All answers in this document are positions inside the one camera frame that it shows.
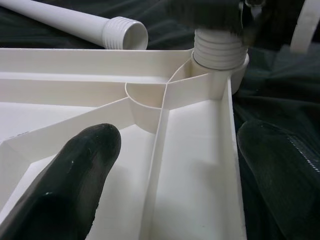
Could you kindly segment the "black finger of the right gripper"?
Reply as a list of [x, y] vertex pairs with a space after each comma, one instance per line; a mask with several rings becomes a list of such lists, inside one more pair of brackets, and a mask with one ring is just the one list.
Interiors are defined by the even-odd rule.
[[195, 29], [242, 34], [242, 0], [171, 0], [171, 17]]

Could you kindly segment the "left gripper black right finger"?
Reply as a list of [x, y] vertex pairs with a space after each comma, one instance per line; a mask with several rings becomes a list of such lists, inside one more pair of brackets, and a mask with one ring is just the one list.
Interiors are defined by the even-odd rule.
[[237, 141], [286, 240], [320, 240], [320, 152], [298, 134], [261, 120], [245, 122]]

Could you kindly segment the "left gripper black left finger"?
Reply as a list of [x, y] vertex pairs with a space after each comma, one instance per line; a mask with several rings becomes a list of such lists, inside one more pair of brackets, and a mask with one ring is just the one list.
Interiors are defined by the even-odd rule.
[[0, 240], [86, 240], [121, 145], [110, 123], [72, 137], [0, 224]]

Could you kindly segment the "white plastic table leg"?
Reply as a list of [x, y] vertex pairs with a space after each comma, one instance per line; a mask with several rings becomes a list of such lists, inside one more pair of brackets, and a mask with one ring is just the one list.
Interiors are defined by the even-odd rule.
[[229, 31], [198, 28], [194, 32], [194, 60], [204, 68], [231, 70], [241, 66], [248, 47]]
[[34, 0], [0, 0], [0, 6], [107, 50], [146, 50], [148, 31], [140, 21], [111, 19]]

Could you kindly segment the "white plastic children table top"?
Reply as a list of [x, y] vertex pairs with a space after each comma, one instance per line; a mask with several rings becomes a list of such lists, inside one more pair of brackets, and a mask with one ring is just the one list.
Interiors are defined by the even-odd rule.
[[232, 95], [249, 57], [0, 48], [0, 226], [67, 143], [109, 123], [120, 154], [86, 240], [247, 240]]

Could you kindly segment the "black cloth table cover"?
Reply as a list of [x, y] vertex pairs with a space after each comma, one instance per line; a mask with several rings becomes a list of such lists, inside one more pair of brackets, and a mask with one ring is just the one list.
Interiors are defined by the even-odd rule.
[[[284, 18], [293, 7], [300, 14], [305, 1], [270, 0], [263, 7], [264, 36], [293, 34]], [[307, 53], [290, 51], [291, 40], [278, 48], [247, 47], [249, 62], [232, 94], [239, 177], [246, 240], [286, 240], [266, 205], [254, 175], [240, 152], [239, 128], [247, 121], [264, 121], [289, 130], [320, 152], [320, 44]]]

